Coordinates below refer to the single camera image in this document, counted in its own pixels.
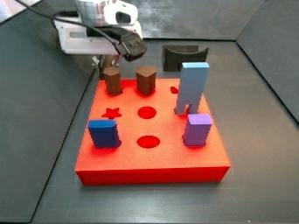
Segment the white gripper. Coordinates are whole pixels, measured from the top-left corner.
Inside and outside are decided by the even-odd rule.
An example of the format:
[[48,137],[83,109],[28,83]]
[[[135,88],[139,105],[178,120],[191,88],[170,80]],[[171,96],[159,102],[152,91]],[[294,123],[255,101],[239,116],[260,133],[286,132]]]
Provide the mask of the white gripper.
[[53,16],[67,54],[143,55],[138,8],[123,0],[75,0],[77,9]]

